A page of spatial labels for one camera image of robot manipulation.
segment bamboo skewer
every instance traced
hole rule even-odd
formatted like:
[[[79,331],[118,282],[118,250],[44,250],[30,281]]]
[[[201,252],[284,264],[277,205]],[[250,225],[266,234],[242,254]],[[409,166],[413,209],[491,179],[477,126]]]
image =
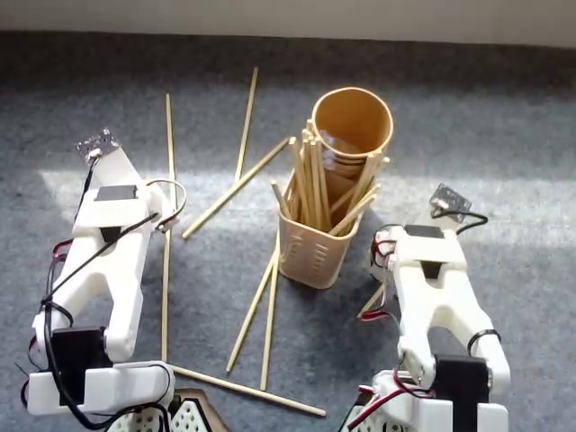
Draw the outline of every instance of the bamboo skewer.
[[[170,94],[166,94],[166,144],[168,147],[168,175],[170,180],[176,180],[176,168],[174,161],[174,140],[172,134],[172,106],[170,103]],[[170,185],[170,203],[177,206],[176,186]],[[168,359],[168,288],[170,274],[170,245],[172,242],[172,230],[169,229],[165,234],[164,256],[162,263],[162,316],[161,316],[161,353],[160,358],[163,362]]]
[[[317,230],[323,230],[322,201],[320,198],[320,176],[318,169],[318,151],[316,141],[310,143],[310,171],[312,174],[312,200],[314,201],[314,222]]]
[[[352,222],[367,206],[369,206],[376,199],[375,195],[370,195],[359,202],[351,211],[349,211],[344,218],[337,224],[336,227],[328,233],[330,236],[337,236],[348,223]]]
[[[330,214],[335,212],[336,210],[338,210],[340,207],[342,207],[344,205],[344,203],[346,201],[348,201],[350,199],[350,197],[354,193],[354,189],[355,188],[352,186],[350,189],[348,189],[348,191],[346,193],[344,193],[340,198],[338,198],[338,200],[336,202],[334,202],[330,206]]]
[[[268,266],[262,275],[262,279],[260,280],[260,285],[256,289],[256,293],[254,294],[254,298],[250,303],[250,307],[248,308],[248,312],[246,317],[244,318],[244,322],[242,322],[242,327],[240,328],[240,332],[238,333],[238,337],[236,338],[236,342],[234,343],[234,347],[232,348],[232,353],[230,354],[230,359],[228,364],[226,365],[226,373],[229,374],[236,363],[236,358],[238,357],[239,351],[242,348],[242,344],[244,343],[244,338],[250,328],[250,324],[252,323],[252,319],[254,318],[254,314],[256,313],[256,308],[260,299],[262,298],[262,294],[264,293],[264,289],[270,280],[270,274],[272,273],[272,268],[274,266],[274,262],[277,262],[277,249],[274,247],[274,252],[272,256],[270,256],[270,261],[268,262]]]
[[[201,381],[203,383],[208,383],[211,385],[216,385],[218,387],[222,387],[224,389],[233,390],[234,392],[244,393],[256,398],[263,399],[265,401],[270,401],[273,403],[277,403],[280,405],[284,405],[285,407],[292,408],[294,410],[300,410],[303,412],[307,412],[314,416],[318,417],[326,417],[326,411],[324,409],[319,409],[315,407],[311,407],[310,405],[306,405],[304,403],[298,402],[296,400],[290,400],[287,398],[283,398],[282,396],[277,396],[272,393],[268,393],[266,391],[260,391],[253,389],[251,387],[247,387],[246,385],[236,384],[234,382],[229,382],[226,380],[222,380],[220,378],[216,378],[213,376],[206,375],[204,373],[199,373],[195,371],[191,371],[189,369],[184,369],[183,367],[170,365],[172,370],[175,374],[180,374],[182,376],[187,376],[188,378],[192,378],[196,381]]]
[[[316,227],[316,206],[314,204],[314,189],[312,187],[312,172],[311,172],[311,147],[308,138],[302,134],[302,167],[304,169],[304,193],[305,199],[308,204],[308,211],[310,218],[306,223],[308,226]]]
[[[326,187],[326,175],[324,174],[324,162],[322,160],[322,145],[318,141],[316,142],[316,162],[319,178],[320,205],[322,208],[322,223],[324,229],[329,231],[332,228],[332,223],[330,221],[330,208],[328,205],[328,188]]]
[[[190,227],[182,234],[183,239],[188,239],[195,233],[206,221],[217,212],[234,194],[236,194],[264,165],[272,160],[288,143],[288,139],[283,139],[275,148],[264,156],[252,169],[245,173],[223,196],[221,196],[200,218],[193,222]]]
[[[362,174],[360,178],[358,178],[358,183],[356,183],[354,193],[352,194],[352,198],[350,200],[350,204],[348,205],[348,211],[358,204],[360,197],[362,196],[362,192],[364,191],[366,185],[369,185],[372,181],[372,177],[375,166],[374,163],[380,163],[379,159],[376,159],[374,153],[370,153],[366,158],[366,163],[364,165],[364,169],[362,170]]]
[[[295,137],[290,138],[288,147],[292,152],[292,162],[294,163],[294,175],[296,177],[296,188],[300,196],[302,206],[302,223],[310,223],[311,214],[308,207],[306,196],[306,175],[304,174],[304,165],[302,163],[298,142]]]
[[[254,93],[256,92],[256,83],[258,79],[258,68],[254,67],[252,72],[252,82],[250,83],[250,93],[246,107],[246,118],[244,119],[244,130],[242,131],[242,140],[240,141],[240,152],[238,154],[238,164],[236,165],[236,174],[234,181],[237,182],[242,177],[242,166],[244,165],[244,155],[246,154],[246,144],[248,142],[248,132],[250,130],[250,117],[252,116],[252,105],[254,104]]]
[[[362,314],[370,309],[370,307],[376,303],[378,298],[384,293],[384,284],[380,285],[380,287],[376,290],[376,292],[368,299],[368,301],[364,304],[362,309],[356,315],[357,318],[361,318]]]
[[[274,191],[274,195],[276,196],[276,200],[278,200],[278,205],[280,206],[280,211],[283,213],[284,217],[287,219],[292,219],[292,215],[290,214],[290,210],[288,210],[288,204],[284,199],[282,192],[280,191],[280,187],[276,181],[270,182],[272,185],[272,190]]]
[[[264,354],[262,358],[262,374],[260,375],[260,390],[266,390],[268,383],[268,366],[270,365],[270,347],[272,346],[272,329],[274,326],[274,309],[276,302],[276,287],[278,284],[278,261],[280,259],[280,233],[276,233],[276,246],[274,249],[274,264],[270,281],[270,296],[268,298],[268,317],[266,320],[266,333],[264,339]]]

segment red wire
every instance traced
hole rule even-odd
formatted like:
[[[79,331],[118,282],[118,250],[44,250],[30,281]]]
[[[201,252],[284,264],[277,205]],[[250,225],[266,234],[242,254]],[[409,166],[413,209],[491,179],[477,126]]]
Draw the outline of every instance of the red wire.
[[[395,247],[392,249],[392,251],[383,254],[382,252],[380,252],[380,245],[383,245],[385,243],[388,244],[392,244],[392,245],[396,245],[396,240],[380,240],[380,241],[376,241],[376,237],[374,237],[374,240],[372,242],[372,263],[375,264],[377,267],[383,268],[383,265],[378,265],[378,263],[376,262],[376,254],[378,254],[380,257],[382,257],[382,259],[386,259],[386,257],[389,257],[393,252]]]
[[[364,411],[362,411],[360,414],[358,414],[358,416],[352,420],[350,423],[348,423],[348,430],[353,430],[354,428],[356,428],[360,423],[362,423],[364,420],[368,419],[368,417],[370,417],[376,410],[378,410],[384,403],[391,401],[392,399],[400,396],[401,394],[404,394],[405,391],[403,389],[398,389],[397,391],[393,391],[392,393],[390,393],[387,396],[384,396],[380,399],[375,400],[374,402],[372,402],[370,405],[368,405],[367,407],[364,408]]]
[[[390,314],[388,312],[384,312],[382,310],[367,310],[366,312],[362,312],[360,316],[360,320],[362,321],[372,321],[377,320],[381,317],[387,317]]]
[[[53,258],[58,258],[59,257],[59,250],[60,248],[63,248],[64,246],[68,246],[72,244],[72,238],[69,238],[68,240],[64,240],[64,241],[60,241],[53,249],[52,249],[52,257]]]
[[[411,389],[410,387],[406,386],[406,384],[404,382],[402,382],[402,380],[400,379],[400,377],[398,376],[398,369],[394,369],[392,371],[392,379],[394,380],[394,382],[396,383],[396,385],[401,389],[404,390],[406,393],[411,394],[412,396],[414,396],[415,398],[419,398],[419,399],[425,399],[425,398],[430,398],[432,397],[432,393],[430,391],[424,390],[424,389],[420,389],[420,388],[414,388]]]

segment cable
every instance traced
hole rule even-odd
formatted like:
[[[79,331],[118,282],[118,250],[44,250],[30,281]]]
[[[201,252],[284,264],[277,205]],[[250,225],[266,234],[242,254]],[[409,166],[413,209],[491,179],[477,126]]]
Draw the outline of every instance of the cable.
[[[466,210],[443,210],[439,212],[432,212],[431,216],[432,219],[443,218],[444,216],[452,216],[452,215],[463,215],[463,216],[472,216],[473,218],[479,219],[477,222],[469,223],[468,225],[464,225],[456,230],[456,236],[459,236],[466,230],[474,227],[480,227],[481,225],[486,225],[488,223],[488,216],[484,216],[480,213],[475,213],[474,211],[466,211]]]
[[[22,384],[22,387],[20,389],[20,402],[26,409],[28,409],[28,399],[26,398],[26,390],[28,390],[29,383],[30,378],[26,378],[26,381],[24,381],[24,384]]]
[[[90,189],[90,184],[92,183],[92,175],[94,174],[94,167],[98,163],[98,160],[100,160],[99,157],[94,157],[90,167],[88,168],[88,174],[86,175],[86,180],[84,181],[84,188],[82,189],[82,194],[80,195],[80,202],[78,203],[78,208],[76,209],[76,214],[74,215],[74,222],[76,222],[78,213],[80,212],[80,207],[82,207],[84,196],[86,195],[86,192],[88,192],[88,189]]]
[[[498,341],[500,343],[502,342],[502,337],[500,336],[500,333],[498,331],[496,331],[495,328],[486,328],[485,330],[480,330],[478,333],[476,333],[474,336],[472,336],[470,338],[470,340],[468,341],[468,345],[466,346],[466,351],[468,351],[468,356],[472,357],[472,348],[474,347],[474,344],[476,343],[476,341],[478,339],[480,339],[482,336],[487,336],[487,335],[494,335],[494,336],[498,337]]]
[[[394,250],[396,248],[396,240],[380,240],[380,241],[376,241],[376,236],[374,235],[374,240],[372,242],[372,247],[371,247],[371,256],[370,256],[370,264],[374,264],[375,266],[379,267],[379,268],[385,268],[386,267],[386,258],[389,257],[391,254],[394,253]],[[394,245],[394,248],[392,250],[389,250],[388,252],[386,252],[385,254],[383,254],[380,251],[380,245],[383,244],[391,244]],[[382,265],[379,265],[378,262],[376,261],[376,254],[378,254],[381,258],[382,258]]]
[[[431,397],[431,393],[425,389],[420,389],[419,387],[415,387],[415,388],[410,388],[408,387],[404,382],[402,382],[402,380],[400,379],[400,377],[398,376],[398,367],[395,367],[392,370],[392,379],[394,380],[394,383],[401,389],[404,390],[406,393],[410,394],[411,396],[414,396],[415,398],[418,399],[427,399]]]
[[[404,394],[405,391],[402,389],[398,389],[397,391],[393,391],[392,393],[381,397],[380,399],[375,400],[374,402],[368,404],[364,410],[358,414],[358,416],[348,423],[348,430],[351,431],[356,428],[360,423],[364,420],[368,419],[376,410],[378,410],[384,403],[391,401],[394,398]]]
[[[56,258],[60,255],[59,250],[64,246],[69,246],[72,244],[73,238],[69,238],[68,240],[60,241],[53,249],[52,249],[52,257]]]
[[[146,182],[146,186],[151,186],[151,185],[154,185],[156,183],[168,183],[170,185],[174,185],[174,186],[178,187],[182,191],[182,202],[180,203],[178,208],[170,216],[164,218],[163,220],[160,220],[156,224],[156,229],[162,231],[164,229],[164,227],[166,226],[166,224],[169,223],[170,221],[172,221],[173,219],[175,219],[182,212],[184,207],[186,206],[186,189],[180,183],[178,183],[176,180],[170,180],[168,178],[154,178],[152,180],[148,180]]]

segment black wire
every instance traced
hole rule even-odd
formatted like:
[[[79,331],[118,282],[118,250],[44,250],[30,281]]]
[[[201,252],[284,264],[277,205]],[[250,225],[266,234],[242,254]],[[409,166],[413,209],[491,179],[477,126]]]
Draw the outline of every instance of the black wire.
[[[78,208],[76,209],[76,214],[74,215],[74,222],[76,222],[78,213],[80,212],[80,207],[82,207],[82,203],[84,202],[84,196],[86,195],[86,192],[88,192],[88,189],[90,189],[90,184],[92,183],[92,176],[94,174],[94,167],[96,166],[97,162],[98,157],[95,157],[92,160],[90,167],[88,168],[88,174],[86,175],[86,180],[84,181],[84,188],[82,190],[82,195],[80,195],[80,202],[78,203]]]
[[[24,384],[22,384],[22,388],[20,389],[20,402],[26,409],[28,409],[28,399],[26,399],[26,390],[28,390],[29,383],[30,378],[26,378],[26,381],[24,381]]]
[[[432,214],[432,219],[442,218],[444,216],[452,216],[452,215],[463,215],[463,216],[472,216],[473,218],[479,219],[477,222],[469,223],[468,225],[464,225],[463,227],[456,230],[456,235],[460,235],[463,232],[469,230],[470,228],[480,227],[481,225],[486,225],[488,223],[488,216],[484,216],[483,214],[476,213],[474,211],[467,211],[467,210],[444,210],[439,211],[438,213]]]

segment perforated plate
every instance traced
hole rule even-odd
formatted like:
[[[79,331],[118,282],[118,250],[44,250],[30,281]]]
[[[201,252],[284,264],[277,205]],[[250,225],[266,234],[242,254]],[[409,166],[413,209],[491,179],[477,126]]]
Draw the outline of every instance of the perforated plate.
[[[204,418],[198,406],[191,400],[186,400],[172,418],[172,432],[210,432],[204,424]]]
[[[116,420],[110,432],[158,432],[161,415],[157,409],[144,409],[140,414],[126,414]],[[186,400],[170,422],[171,432],[211,432],[193,400]]]
[[[158,432],[160,413],[157,409],[144,409],[141,413],[126,414],[110,427],[110,432]]]

